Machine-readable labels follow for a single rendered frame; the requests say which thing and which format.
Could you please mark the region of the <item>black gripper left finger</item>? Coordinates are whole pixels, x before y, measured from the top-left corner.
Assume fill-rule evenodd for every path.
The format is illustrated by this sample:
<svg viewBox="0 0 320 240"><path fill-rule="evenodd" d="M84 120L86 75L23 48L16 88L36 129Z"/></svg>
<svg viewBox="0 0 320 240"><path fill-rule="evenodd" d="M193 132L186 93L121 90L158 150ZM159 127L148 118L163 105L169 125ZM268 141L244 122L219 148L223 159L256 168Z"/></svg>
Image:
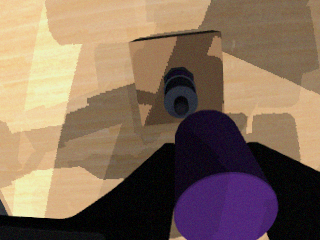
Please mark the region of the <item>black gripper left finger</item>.
<svg viewBox="0 0 320 240"><path fill-rule="evenodd" d="M71 217L0 215L0 240L169 240L175 144L164 143L131 176Z"/></svg>

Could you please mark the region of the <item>purple cylinder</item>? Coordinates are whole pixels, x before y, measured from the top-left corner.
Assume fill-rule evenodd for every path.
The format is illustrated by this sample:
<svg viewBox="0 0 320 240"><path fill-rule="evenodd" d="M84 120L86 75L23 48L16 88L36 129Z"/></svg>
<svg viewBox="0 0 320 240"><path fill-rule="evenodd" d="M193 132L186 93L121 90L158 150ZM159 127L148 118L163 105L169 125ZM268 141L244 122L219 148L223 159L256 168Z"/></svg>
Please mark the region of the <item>purple cylinder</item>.
<svg viewBox="0 0 320 240"><path fill-rule="evenodd" d="M257 240L279 201L235 121L189 113L175 132L173 220L185 240Z"/></svg>

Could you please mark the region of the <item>tan square block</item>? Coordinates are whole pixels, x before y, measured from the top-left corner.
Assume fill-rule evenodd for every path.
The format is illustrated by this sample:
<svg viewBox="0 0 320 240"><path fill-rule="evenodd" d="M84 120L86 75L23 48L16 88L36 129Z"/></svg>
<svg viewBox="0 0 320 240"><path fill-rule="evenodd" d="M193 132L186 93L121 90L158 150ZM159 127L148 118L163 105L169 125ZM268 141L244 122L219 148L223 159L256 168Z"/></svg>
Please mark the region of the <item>tan square block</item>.
<svg viewBox="0 0 320 240"><path fill-rule="evenodd" d="M197 107L224 113L221 31L180 33L129 43L141 125L180 123L164 108L163 87L176 69L188 73L196 87Z"/></svg>

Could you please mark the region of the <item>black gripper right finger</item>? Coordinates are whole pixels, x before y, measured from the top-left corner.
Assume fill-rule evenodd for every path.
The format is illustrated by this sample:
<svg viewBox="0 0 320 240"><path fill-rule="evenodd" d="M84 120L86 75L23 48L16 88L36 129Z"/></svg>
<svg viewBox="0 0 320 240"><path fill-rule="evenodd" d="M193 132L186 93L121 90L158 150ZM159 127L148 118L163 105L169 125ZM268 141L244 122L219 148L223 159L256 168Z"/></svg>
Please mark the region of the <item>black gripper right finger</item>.
<svg viewBox="0 0 320 240"><path fill-rule="evenodd" d="M269 240L320 240L320 171L260 143L247 143L279 201Z"/></svg>

